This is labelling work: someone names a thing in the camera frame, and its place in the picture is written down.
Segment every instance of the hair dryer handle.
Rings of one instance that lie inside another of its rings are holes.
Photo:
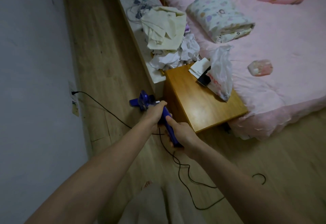
[[[177,140],[177,138],[175,138],[175,135],[174,135],[174,131],[173,131],[173,128],[168,124],[168,122],[166,121],[165,117],[166,116],[171,116],[168,109],[166,107],[163,108],[163,113],[162,113],[162,117],[163,117],[163,120],[164,120],[164,125],[166,127],[166,130],[168,131],[169,133],[169,136],[170,136],[170,139],[173,143],[173,146],[176,148],[176,147],[183,147]]]

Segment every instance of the pink pouch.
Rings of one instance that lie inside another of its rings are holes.
[[[273,66],[268,59],[256,60],[248,65],[248,70],[252,76],[264,76],[273,72]]]

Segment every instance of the bed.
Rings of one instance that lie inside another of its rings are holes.
[[[185,11],[194,0],[166,0]],[[249,113],[229,122],[242,138],[263,140],[287,124],[326,106],[326,8],[325,0],[304,0],[281,5],[257,0],[233,0],[256,22],[246,37],[228,42],[233,87]],[[215,44],[189,16],[187,22],[202,57]],[[252,76],[247,66],[254,60],[271,60],[271,75]]]

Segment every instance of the hand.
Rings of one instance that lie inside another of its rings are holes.
[[[166,121],[173,128],[174,135],[178,142],[184,147],[182,150],[185,152],[185,154],[189,158],[195,159],[198,151],[205,143],[199,139],[188,123],[177,123],[169,116],[166,116]]]
[[[142,117],[142,120],[145,120],[149,123],[152,133],[157,130],[157,123],[161,119],[163,113],[163,107],[166,106],[165,101],[161,101],[155,106],[149,106],[148,110],[145,112],[145,115]]]

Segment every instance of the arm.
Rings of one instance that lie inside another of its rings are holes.
[[[149,136],[157,129],[165,105],[162,101],[150,108],[120,141],[79,168],[25,224],[93,223]]]
[[[244,223],[311,223],[200,140],[187,123],[166,119],[184,152],[202,166]]]

